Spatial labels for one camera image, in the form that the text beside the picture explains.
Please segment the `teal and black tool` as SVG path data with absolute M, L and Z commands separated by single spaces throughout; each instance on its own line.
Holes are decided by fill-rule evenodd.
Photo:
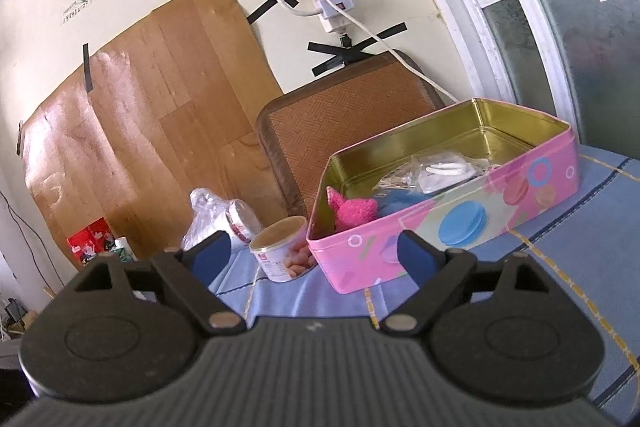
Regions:
M 386 188 L 374 194 L 373 198 L 378 202 L 378 217 L 382 218 L 420 204 L 420 202 L 425 202 L 431 198 L 431 195 L 402 188 Z

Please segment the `pink fluffy cloth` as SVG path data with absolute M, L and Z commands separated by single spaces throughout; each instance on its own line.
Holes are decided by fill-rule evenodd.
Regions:
M 333 212 L 334 229 L 337 232 L 358 228 L 378 217 L 378 202 L 373 198 L 346 198 L 328 186 L 326 201 Z

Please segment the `white socket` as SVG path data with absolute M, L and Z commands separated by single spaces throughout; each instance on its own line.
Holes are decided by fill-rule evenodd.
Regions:
M 464 156 L 455 150 L 435 154 L 413 155 L 409 160 L 384 174 L 374 186 L 375 193 L 406 191 L 436 195 L 488 173 L 497 167 L 487 158 Z

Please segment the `paper cups in plastic bag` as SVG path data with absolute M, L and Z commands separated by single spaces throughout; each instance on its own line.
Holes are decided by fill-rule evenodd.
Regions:
M 193 217 L 181 248 L 188 251 L 216 232 L 229 235 L 232 251 L 240 251 L 262 231 L 254 210 L 242 199 L 223 199 L 208 188 L 194 188 L 190 194 Z

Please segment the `round white lidded tub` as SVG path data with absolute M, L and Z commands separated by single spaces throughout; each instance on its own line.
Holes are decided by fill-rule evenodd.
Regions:
M 288 283 L 317 265 L 307 243 L 307 229 L 305 217 L 292 216 L 269 225 L 252 239 L 250 252 L 271 282 Z

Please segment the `green white bottle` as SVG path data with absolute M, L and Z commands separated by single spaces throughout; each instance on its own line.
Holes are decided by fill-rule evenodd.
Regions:
M 117 237 L 115 239 L 114 251 L 120 262 L 135 262 L 137 260 L 126 237 Z

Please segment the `pink metal tin box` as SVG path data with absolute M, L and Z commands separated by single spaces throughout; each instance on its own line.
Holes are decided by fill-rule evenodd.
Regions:
M 366 225 L 334 229 L 326 188 L 373 198 L 378 180 L 413 155 L 455 150 L 497 167 Z M 506 102 L 471 98 L 333 154 L 322 173 L 307 241 L 332 287 L 348 294 L 402 277 L 397 239 L 416 232 L 440 248 L 473 248 L 577 192 L 577 138 L 570 124 Z

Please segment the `red snack bag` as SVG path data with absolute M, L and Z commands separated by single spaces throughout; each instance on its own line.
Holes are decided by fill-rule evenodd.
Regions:
M 115 236 L 106 220 L 100 218 L 67 237 L 66 243 L 73 258 L 86 265 L 99 254 L 111 251 L 115 247 Z

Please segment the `blue tablecloth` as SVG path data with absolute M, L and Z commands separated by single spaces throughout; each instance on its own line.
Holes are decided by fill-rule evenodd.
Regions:
M 578 192 L 514 231 L 475 248 L 495 261 L 536 260 L 600 329 L 605 358 L 591 401 L 621 424 L 639 418 L 639 163 L 581 146 Z M 262 274 L 243 249 L 209 286 L 247 322 L 270 317 L 382 319 L 416 291 L 407 275 L 341 295 L 321 270 L 285 284 Z

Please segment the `white framed glass door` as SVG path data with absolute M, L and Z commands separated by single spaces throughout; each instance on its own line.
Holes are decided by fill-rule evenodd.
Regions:
M 639 154 L 639 0 L 435 0 L 472 92 Z

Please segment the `wood pattern wall sheet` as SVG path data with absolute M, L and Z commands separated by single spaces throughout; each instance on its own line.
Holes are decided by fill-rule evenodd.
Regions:
M 286 209 L 255 134 L 279 98 L 236 0 L 171 0 L 93 53 L 26 122 L 25 182 L 58 248 L 104 219 L 140 258 L 179 245 L 190 193 Z

